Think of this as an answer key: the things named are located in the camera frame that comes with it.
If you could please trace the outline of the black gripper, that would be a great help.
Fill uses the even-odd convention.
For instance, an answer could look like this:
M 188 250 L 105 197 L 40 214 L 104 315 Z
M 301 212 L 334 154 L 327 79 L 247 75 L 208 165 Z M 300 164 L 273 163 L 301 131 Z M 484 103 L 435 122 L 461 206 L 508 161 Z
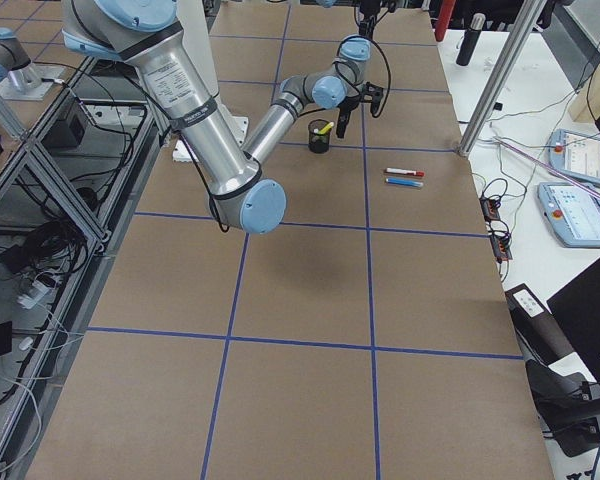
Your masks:
M 351 113 L 359 106 L 358 97 L 346 97 L 339 105 L 339 116 L 336 127 L 337 138 L 344 138 L 348 128 Z
M 361 19 L 356 20 L 358 25 L 358 34 L 360 36 L 372 36 L 380 21 L 379 15 L 382 8 L 386 13 L 394 13 L 398 8 L 398 2 L 395 0 L 360 0 L 355 1 L 354 6 L 358 13 L 362 15 Z

